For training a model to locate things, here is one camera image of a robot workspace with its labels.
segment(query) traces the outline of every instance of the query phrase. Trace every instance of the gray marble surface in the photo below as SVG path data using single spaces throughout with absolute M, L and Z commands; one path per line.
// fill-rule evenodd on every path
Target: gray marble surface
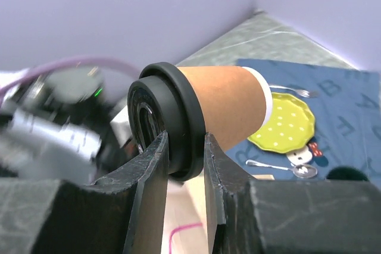
M 309 38 L 263 12 L 246 20 L 178 66 L 234 65 L 239 58 L 352 68 Z

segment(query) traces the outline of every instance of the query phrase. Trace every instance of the tan cup body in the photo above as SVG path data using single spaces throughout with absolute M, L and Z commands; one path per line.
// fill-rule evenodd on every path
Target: tan cup body
M 237 66 L 180 67 L 192 85 L 207 132 L 226 151 L 255 133 L 266 115 L 263 88 L 248 70 Z

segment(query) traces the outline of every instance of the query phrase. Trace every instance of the plate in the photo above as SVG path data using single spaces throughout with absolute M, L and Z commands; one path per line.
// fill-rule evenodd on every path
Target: plate
M 273 92 L 269 121 L 248 140 L 264 151 L 288 153 L 303 148 L 315 133 L 315 116 L 308 105 L 289 93 Z

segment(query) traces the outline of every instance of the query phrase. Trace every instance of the spoon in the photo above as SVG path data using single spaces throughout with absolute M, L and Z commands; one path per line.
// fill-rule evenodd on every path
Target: spoon
M 255 160 L 247 160 L 246 164 L 247 166 L 268 167 L 268 168 L 274 168 L 279 170 L 292 171 L 293 174 L 296 175 L 298 178 L 313 178 L 317 175 L 317 168 L 308 164 L 296 165 L 293 168 L 267 165 Z

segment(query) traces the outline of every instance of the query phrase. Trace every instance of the spoon handle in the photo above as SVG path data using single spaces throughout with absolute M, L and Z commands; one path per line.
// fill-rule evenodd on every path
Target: spoon handle
M 267 165 L 267 164 L 260 163 L 260 162 L 255 161 L 255 160 L 247 160 L 247 161 L 246 161 L 246 164 L 247 164 L 247 166 L 268 167 L 268 168 L 274 168 L 274 169 L 279 169 L 279 170 L 290 171 L 290 169 L 289 169 L 289 168 L 286 168 L 286 167 Z

